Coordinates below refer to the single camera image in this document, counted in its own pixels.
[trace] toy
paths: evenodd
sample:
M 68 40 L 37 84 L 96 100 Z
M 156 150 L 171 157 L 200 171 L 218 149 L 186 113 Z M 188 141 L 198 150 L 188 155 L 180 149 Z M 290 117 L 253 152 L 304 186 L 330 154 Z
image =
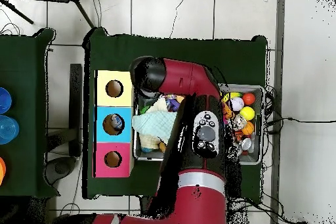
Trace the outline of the toy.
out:
M 12 98 L 10 93 L 4 88 L 0 88 L 0 114 L 7 112 L 11 104 Z
M 184 100 L 184 97 L 182 95 L 177 95 L 176 100 L 178 103 L 181 103 Z
M 248 150 L 251 145 L 252 145 L 251 138 L 245 138 L 244 140 L 241 141 L 241 148 L 243 150 Z
M 239 114 L 242 115 L 247 121 L 251 121 L 255 117 L 255 111 L 249 106 L 245 106 L 243 109 L 241 109 Z
M 11 142 L 19 133 L 18 122 L 13 118 L 0 115 L 0 145 Z
M 0 185 L 3 182 L 3 178 L 6 174 L 6 165 L 2 158 L 0 158 Z
M 240 111 L 244 107 L 244 101 L 241 97 L 234 97 L 228 101 L 228 106 L 232 107 L 233 111 Z
M 143 152 L 151 152 L 151 151 L 153 151 L 153 149 L 152 148 L 143 148 L 143 147 L 141 147 L 141 151 L 143 151 Z
M 252 93 L 246 93 L 243 95 L 243 101 L 245 105 L 251 105 L 255 102 L 255 96 Z
M 112 116 L 111 116 L 111 125 L 117 131 L 120 131 L 120 130 L 123 129 L 123 121 L 122 121 L 122 119 L 120 118 L 119 115 L 112 114 Z
M 237 115 L 232 120 L 233 129 L 235 131 L 243 129 L 246 126 L 246 124 L 247 124 L 247 121 L 242 115 Z
M 247 122 L 246 126 L 241 130 L 244 135 L 250 135 L 254 132 L 255 126 L 251 122 Z
M 171 111 L 176 112 L 177 109 L 179 109 L 179 102 L 176 99 L 167 99 L 167 102 L 169 102 L 169 108 L 171 109 Z
M 226 119 L 231 119 L 235 117 L 235 113 L 231 111 L 230 107 L 226 103 L 224 103 L 223 106 L 223 114 Z
M 145 106 L 143 109 L 140 111 L 140 115 L 143 115 L 146 113 L 146 111 L 150 108 L 150 105 Z
M 238 143 L 233 143 L 233 145 L 236 147 L 237 150 L 237 156 L 240 156 L 243 152 L 242 147 Z
M 234 97 L 241 97 L 242 94 L 241 93 L 237 93 L 237 92 L 231 92 L 231 93 L 227 93 L 225 94 L 225 96 L 222 99 L 222 102 L 225 103 L 226 101 L 228 101 L 229 99 L 233 99 Z
M 243 133 L 242 133 L 242 131 L 238 130 L 238 131 L 234 132 L 234 136 L 235 136 L 236 140 L 239 142 L 243 138 Z
M 160 150 L 161 150 L 162 152 L 165 152 L 165 148 L 166 148 L 165 143 L 164 143 L 164 142 L 160 142 L 160 144 L 159 144 L 159 148 L 160 148 Z

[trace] red robot arm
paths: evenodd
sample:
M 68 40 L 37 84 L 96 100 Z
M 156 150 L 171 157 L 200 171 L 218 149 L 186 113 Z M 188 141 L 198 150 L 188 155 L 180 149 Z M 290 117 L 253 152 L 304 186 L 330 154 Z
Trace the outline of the red robot arm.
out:
M 221 98 L 212 73 L 200 64 L 150 56 L 136 59 L 130 73 L 144 97 L 149 93 L 186 97 L 177 111 L 157 194 L 148 208 L 152 216 L 119 216 L 114 223 L 117 219 L 117 224 L 226 224 Z M 112 218 L 98 216 L 95 224 L 111 223 Z

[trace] orange ball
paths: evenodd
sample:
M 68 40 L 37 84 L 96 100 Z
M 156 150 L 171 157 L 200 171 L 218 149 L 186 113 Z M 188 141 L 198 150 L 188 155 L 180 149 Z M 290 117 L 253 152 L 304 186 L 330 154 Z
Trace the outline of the orange ball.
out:
M 247 122 L 247 125 L 241 130 L 244 135 L 250 135 L 254 132 L 255 126 L 251 122 Z
M 255 102 L 255 96 L 252 93 L 246 93 L 243 96 L 243 101 L 245 105 L 251 105 Z

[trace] green tablecloth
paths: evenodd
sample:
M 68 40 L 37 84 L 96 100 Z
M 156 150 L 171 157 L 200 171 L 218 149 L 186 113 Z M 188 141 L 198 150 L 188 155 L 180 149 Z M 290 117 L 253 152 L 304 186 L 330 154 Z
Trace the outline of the green tablecloth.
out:
M 231 39 L 155 39 L 135 35 L 107 36 L 103 28 L 92 29 L 83 46 L 85 53 L 84 172 L 83 195 L 153 195 L 159 179 L 159 162 L 136 161 L 129 178 L 93 178 L 93 118 L 95 70 L 127 71 L 139 56 L 157 56 L 197 62 L 213 69 L 217 79 L 219 67 L 228 83 L 261 85 L 265 83 L 267 41 L 256 37 L 252 41 Z M 260 198 L 261 164 L 242 166 L 241 196 L 258 202 Z
M 0 35 L 0 87 L 12 96 L 4 115 L 14 118 L 20 132 L 13 141 L 0 145 L 7 167 L 0 196 L 50 197 L 57 191 L 43 177 L 46 149 L 46 49 L 54 37 L 44 29 L 33 37 Z

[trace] yellow ball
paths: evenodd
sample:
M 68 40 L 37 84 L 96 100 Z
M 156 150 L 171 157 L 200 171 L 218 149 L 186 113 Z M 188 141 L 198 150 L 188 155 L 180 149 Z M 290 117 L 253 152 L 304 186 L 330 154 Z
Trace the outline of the yellow ball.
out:
M 255 117 L 255 111 L 250 106 L 245 106 L 239 112 L 247 121 L 251 121 Z
M 231 93 L 227 93 L 225 94 L 225 96 L 222 99 L 222 102 L 225 103 L 226 101 L 228 101 L 229 99 L 233 99 L 234 97 L 241 97 L 242 94 L 241 93 L 237 93 L 237 92 L 231 92 Z

